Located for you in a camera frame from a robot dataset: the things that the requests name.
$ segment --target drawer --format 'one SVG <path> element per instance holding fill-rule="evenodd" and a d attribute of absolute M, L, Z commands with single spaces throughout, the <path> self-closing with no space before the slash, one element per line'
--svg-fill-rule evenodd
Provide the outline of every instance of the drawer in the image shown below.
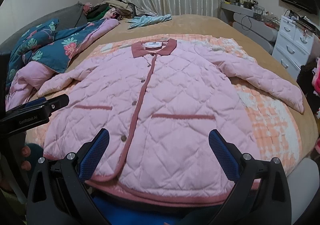
<path fill-rule="evenodd" d="M 303 48 L 307 53 L 311 53 L 313 45 L 313 35 L 312 33 L 310 33 L 310 31 L 307 31 L 306 35 L 303 36 L 303 30 L 297 27 L 294 35 L 294 42 L 295 44 Z"/>
<path fill-rule="evenodd" d="M 293 77 L 295 80 L 297 79 L 300 72 L 300 68 L 297 64 L 289 61 L 278 48 L 274 49 L 272 57 L 274 57 L 278 62 L 281 63 L 282 67 L 284 67 L 287 72 L 289 72 L 291 77 Z"/>
<path fill-rule="evenodd" d="M 305 50 L 298 48 L 282 37 L 281 34 L 278 35 L 276 47 L 280 47 L 284 55 L 294 61 L 299 67 L 306 65 L 310 56 Z"/>
<path fill-rule="evenodd" d="M 290 21 L 282 18 L 279 31 L 289 37 L 291 40 L 294 38 L 294 32 L 296 30 L 296 26 Z"/>

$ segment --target quilted fabric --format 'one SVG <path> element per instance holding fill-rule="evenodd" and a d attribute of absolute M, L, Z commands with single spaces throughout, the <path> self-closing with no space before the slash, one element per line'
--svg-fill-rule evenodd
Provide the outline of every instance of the quilted fabric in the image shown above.
<path fill-rule="evenodd" d="M 40 48 L 29 61 L 40 62 L 57 73 L 64 73 L 87 37 L 96 32 L 105 21 L 99 20 L 77 28 L 58 31 L 54 35 L 54 42 Z"/>
<path fill-rule="evenodd" d="M 90 58 L 46 82 L 40 93 L 60 90 L 73 79 L 80 81 L 69 94 L 69 105 L 49 126 L 45 155 L 57 159 L 77 151 L 104 127 L 109 130 L 110 145 L 94 180 L 118 176 L 124 188 L 154 199 L 208 202 L 233 186 L 208 145 L 212 129 L 241 152 L 260 159 L 250 120 L 228 77 L 243 78 L 303 112 L 299 88 L 272 72 L 231 54 L 182 41 L 170 55 L 156 59 L 132 143 L 124 143 L 121 137 L 129 135 L 134 102 L 152 60 L 150 54 L 133 58 L 128 47 Z M 155 114 L 214 119 L 152 117 Z M 129 151 L 122 162 L 126 147 Z"/>
<path fill-rule="evenodd" d="M 43 24 L 30 28 L 20 37 L 10 55 L 6 82 L 7 89 L 10 88 L 11 82 L 17 71 L 28 63 L 28 59 L 35 56 L 35 52 L 40 47 L 53 42 L 58 24 L 58 19 L 51 19 Z"/>

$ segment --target pink blanket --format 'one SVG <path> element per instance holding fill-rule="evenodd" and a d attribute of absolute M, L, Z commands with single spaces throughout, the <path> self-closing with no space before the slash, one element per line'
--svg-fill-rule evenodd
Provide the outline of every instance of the pink blanket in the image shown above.
<path fill-rule="evenodd" d="M 119 25 L 116 19 L 105 20 L 98 29 L 88 34 L 77 52 L 73 55 L 81 53 L 88 48 L 95 40 Z M 6 110 L 10 110 L 18 105 L 28 102 L 34 94 L 33 91 L 39 90 L 42 84 L 54 75 L 54 71 L 43 64 L 31 61 L 25 67 L 20 69 L 15 75 L 9 94 L 6 98 Z"/>

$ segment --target jacket collar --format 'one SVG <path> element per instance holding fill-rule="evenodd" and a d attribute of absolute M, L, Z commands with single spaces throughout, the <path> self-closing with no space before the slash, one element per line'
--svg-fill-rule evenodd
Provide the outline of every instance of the jacket collar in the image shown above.
<path fill-rule="evenodd" d="M 147 51 L 145 47 L 142 46 L 141 42 L 136 42 L 131 45 L 132 55 L 134 58 L 141 57 L 147 54 L 157 53 L 159 55 L 170 55 L 172 51 L 177 47 L 177 40 L 169 39 L 168 43 L 164 48 L 158 51 Z"/>

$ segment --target teal floral blanket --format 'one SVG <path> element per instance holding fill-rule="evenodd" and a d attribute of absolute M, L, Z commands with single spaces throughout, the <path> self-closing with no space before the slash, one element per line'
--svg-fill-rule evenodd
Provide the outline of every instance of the teal floral blanket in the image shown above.
<path fill-rule="evenodd" d="M 17 71 L 30 61 L 38 61 L 57 73 L 64 73 L 86 37 L 103 22 L 101 19 L 56 32 L 59 20 L 52 19 L 29 29 L 11 52 L 6 89 L 10 88 Z"/>

